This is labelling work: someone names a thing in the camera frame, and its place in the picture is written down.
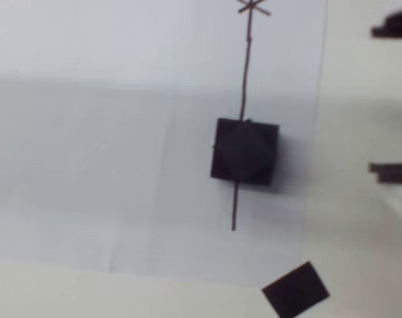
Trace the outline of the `white gripper finger with black tip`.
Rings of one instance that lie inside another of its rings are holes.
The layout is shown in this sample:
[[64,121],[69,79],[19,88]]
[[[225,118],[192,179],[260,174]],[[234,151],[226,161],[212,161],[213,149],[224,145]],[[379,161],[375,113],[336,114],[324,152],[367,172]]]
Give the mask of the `white gripper finger with black tip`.
[[381,25],[371,28],[373,38],[402,38],[402,10],[388,15]]
[[370,162],[368,171],[376,175],[376,182],[386,204],[402,213],[402,163]]

